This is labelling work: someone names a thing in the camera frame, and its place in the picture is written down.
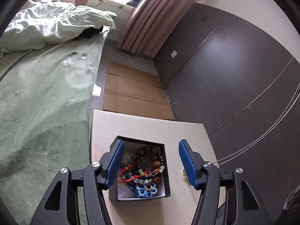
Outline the black garment on bed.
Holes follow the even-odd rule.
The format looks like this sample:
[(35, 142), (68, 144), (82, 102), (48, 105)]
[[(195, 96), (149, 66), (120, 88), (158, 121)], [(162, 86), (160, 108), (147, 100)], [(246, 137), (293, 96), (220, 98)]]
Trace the black garment on bed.
[(90, 27), (85, 29), (80, 35), (80, 38), (90, 39), (92, 36), (99, 34), (103, 31), (103, 26), (100, 28)]

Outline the black jewelry box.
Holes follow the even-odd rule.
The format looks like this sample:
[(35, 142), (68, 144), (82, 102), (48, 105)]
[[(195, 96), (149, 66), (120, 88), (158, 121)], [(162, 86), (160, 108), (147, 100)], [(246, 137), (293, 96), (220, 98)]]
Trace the black jewelry box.
[(112, 145), (116, 140), (123, 140), (125, 149), (109, 199), (129, 202), (170, 197), (165, 145), (122, 136)]

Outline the pink curtain right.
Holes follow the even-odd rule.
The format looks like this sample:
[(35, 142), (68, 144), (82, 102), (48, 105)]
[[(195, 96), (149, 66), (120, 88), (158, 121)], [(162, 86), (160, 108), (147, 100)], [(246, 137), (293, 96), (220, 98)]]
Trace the pink curtain right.
[(141, 0), (124, 27), (117, 47), (155, 57), (196, 0)]

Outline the light green duvet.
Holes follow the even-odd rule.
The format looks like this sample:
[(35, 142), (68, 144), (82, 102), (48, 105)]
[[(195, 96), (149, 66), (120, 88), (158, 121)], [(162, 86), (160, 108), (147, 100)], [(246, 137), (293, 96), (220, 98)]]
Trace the light green duvet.
[(116, 29), (114, 19), (108, 14), (115, 13), (66, 2), (29, 0), (1, 36), (1, 57), (6, 53), (40, 50), (47, 45), (69, 41), (90, 27)]

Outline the white wall socket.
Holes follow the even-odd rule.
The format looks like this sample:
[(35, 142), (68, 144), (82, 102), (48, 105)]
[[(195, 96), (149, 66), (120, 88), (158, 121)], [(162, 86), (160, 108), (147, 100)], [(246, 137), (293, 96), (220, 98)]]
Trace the white wall socket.
[(170, 56), (171, 56), (172, 58), (174, 58), (176, 55), (177, 55), (177, 52), (176, 52), (175, 50), (173, 50), (173, 52), (170, 54)]

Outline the flattened cardboard sheet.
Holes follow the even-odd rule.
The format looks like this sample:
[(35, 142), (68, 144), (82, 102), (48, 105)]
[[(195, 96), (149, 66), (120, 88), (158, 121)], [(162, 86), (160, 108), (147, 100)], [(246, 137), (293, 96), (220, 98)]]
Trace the flattened cardboard sheet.
[(133, 116), (175, 120), (157, 75), (110, 61), (103, 110)]

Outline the green bed sheet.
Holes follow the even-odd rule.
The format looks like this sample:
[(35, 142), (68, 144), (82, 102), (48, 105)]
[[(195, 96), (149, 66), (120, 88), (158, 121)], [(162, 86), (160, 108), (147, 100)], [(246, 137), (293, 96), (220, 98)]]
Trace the green bed sheet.
[(62, 167), (89, 164), (91, 98), (106, 33), (1, 59), (1, 199), (29, 224)]

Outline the bear pattern pillow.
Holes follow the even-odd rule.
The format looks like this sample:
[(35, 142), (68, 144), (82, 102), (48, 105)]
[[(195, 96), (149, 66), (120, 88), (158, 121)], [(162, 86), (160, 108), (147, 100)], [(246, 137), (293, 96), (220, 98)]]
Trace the bear pattern pillow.
[(135, 11), (135, 7), (127, 4), (128, 0), (59, 0), (60, 2), (73, 3), (75, 6), (89, 6), (97, 7), (100, 5), (110, 5), (117, 7), (119, 10), (123, 10), (129, 13)]

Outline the dark grey wardrobe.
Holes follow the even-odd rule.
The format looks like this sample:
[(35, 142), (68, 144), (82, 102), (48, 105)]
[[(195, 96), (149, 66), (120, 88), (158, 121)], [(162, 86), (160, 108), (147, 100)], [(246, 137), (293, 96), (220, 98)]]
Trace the dark grey wardrobe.
[(221, 167), (243, 168), (278, 219), (299, 185), (298, 61), (250, 22), (195, 3), (154, 65), (176, 120), (202, 123)]

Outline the gold butterfly pendant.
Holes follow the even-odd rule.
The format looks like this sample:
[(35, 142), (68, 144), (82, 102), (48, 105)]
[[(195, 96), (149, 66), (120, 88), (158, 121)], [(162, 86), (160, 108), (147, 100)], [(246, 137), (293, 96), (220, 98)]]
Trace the gold butterfly pendant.
[(186, 173), (185, 169), (182, 170), (182, 174), (185, 177), (185, 179), (188, 180), (188, 176), (187, 176), (187, 173)]

